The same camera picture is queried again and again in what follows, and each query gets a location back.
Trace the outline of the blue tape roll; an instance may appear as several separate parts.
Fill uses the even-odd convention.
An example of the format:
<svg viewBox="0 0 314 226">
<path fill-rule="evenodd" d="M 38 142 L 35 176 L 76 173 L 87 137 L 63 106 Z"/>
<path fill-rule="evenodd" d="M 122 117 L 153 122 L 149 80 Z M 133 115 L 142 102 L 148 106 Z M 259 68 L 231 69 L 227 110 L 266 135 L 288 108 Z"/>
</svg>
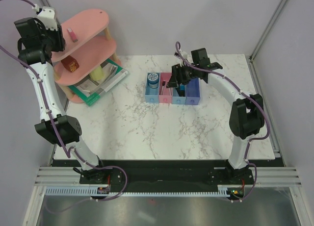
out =
<svg viewBox="0 0 314 226">
<path fill-rule="evenodd" d="M 149 88 L 156 89 L 159 85 L 159 74 L 158 73 L 148 73 L 147 83 Z"/>
</svg>

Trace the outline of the white blue pen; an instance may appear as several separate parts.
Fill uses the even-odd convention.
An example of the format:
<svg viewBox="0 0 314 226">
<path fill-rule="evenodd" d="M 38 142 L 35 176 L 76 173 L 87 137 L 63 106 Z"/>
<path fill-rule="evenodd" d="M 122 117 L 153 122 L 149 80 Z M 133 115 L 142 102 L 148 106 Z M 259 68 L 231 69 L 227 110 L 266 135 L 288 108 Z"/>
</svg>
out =
<svg viewBox="0 0 314 226">
<path fill-rule="evenodd" d="M 165 81 L 162 82 L 162 87 L 159 95 L 163 95 L 165 83 L 166 83 Z"/>
</svg>

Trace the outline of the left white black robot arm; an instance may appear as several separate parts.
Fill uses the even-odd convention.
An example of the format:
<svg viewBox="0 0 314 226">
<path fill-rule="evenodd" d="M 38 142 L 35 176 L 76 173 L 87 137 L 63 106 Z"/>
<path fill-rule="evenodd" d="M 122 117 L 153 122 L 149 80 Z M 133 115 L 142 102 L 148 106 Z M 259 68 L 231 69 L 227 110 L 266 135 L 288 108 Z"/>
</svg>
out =
<svg viewBox="0 0 314 226">
<path fill-rule="evenodd" d="M 80 174 L 81 184 L 105 183 L 107 170 L 83 141 L 78 120 L 66 114 L 58 97 L 52 54 L 65 49 L 61 26 L 48 28 L 32 17 L 17 20 L 14 25 L 20 34 L 18 59 L 32 80 L 40 107 L 36 132 L 51 144 L 62 147 L 67 157 L 77 159 L 81 168 L 73 169 Z"/>
</svg>

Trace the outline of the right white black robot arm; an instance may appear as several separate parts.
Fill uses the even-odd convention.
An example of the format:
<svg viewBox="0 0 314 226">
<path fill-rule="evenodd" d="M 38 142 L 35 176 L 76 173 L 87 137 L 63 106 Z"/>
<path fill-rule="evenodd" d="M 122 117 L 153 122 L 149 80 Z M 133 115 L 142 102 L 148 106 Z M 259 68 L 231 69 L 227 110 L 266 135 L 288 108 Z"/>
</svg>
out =
<svg viewBox="0 0 314 226">
<path fill-rule="evenodd" d="M 229 127 L 234 139 L 224 176 L 229 183 L 237 183 L 249 174 L 250 143 L 265 124 L 263 98 L 260 94 L 244 95 L 226 76 L 223 67 L 218 62 L 210 61 L 205 48 L 191 52 L 192 63 L 181 49 L 177 49 L 175 56 L 181 62 L 172 66 L 171 77 L 166 84 L 168 88 L 177 89 L 193 79 L 200 79 L 214 87 L 231 105 Z"/>
</svg>

